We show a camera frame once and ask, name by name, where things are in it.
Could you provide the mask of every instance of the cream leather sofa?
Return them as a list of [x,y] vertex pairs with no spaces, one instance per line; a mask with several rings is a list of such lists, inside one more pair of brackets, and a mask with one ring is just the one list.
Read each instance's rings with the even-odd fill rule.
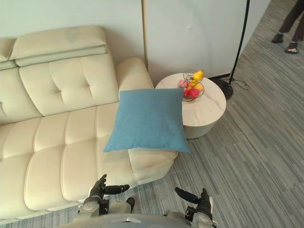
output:
[[107,173],[131,187],[165,176],[175,151],[104,153],[119,91],[153,88],[138,58],[114,67],[103,29],[0,40],[0,219],[74,206]]

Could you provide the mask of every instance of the sofa headrest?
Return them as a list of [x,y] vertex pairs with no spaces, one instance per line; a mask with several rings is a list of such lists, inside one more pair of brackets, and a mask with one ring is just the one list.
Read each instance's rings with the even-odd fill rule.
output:
[[9,60],[15,40],[13,38],[0,39],[0,70],[17,67],[14,60]]
[[53,29],[20,36],[10,60],[28,66],[59,59],[107,53],[105,34],[100,26]]

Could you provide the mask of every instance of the striped carpet floor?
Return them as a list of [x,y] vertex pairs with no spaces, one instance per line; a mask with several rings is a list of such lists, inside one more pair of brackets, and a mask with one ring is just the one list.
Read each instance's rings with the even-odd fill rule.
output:
[[[188,204],[174,188],[199,194],[205,187],[219,228],[304,227],[304,46],[298,55],[284,53],[292,32],[285,43],[270,43],[293,3],[270,3],[235,73],[250,89],[234,82],[224,116],[189,140],[193,153],[180,154],[163,179],[111,201],[133,196],[135,213],[184,212]],[[1,227],[57,227],[75,214],[74,207]]]

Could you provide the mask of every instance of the round side table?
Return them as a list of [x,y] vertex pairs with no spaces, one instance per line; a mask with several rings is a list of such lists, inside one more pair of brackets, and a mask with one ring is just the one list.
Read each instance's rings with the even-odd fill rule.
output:
[[[177,88],[183,74],[174,74],[160,81],[156,89]],[[221,89],[207,78],[203,78],[204,94],[190,102],[182,102],[182,120],[187,139],[203,136],[214,126],[226,109],[226,99]]]

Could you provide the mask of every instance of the wire fruit basket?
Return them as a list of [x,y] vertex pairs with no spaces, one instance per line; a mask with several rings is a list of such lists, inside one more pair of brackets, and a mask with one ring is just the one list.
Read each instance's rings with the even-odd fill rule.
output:
[[183,101],[190,102],[204,94],[205,88],[201,81],[203,80],[203,70],[201,80],[195,80],[193,75],[198,73],[196,70],[186,70],[183,73],[184,80],[178,82],[178,88],[184,89]]

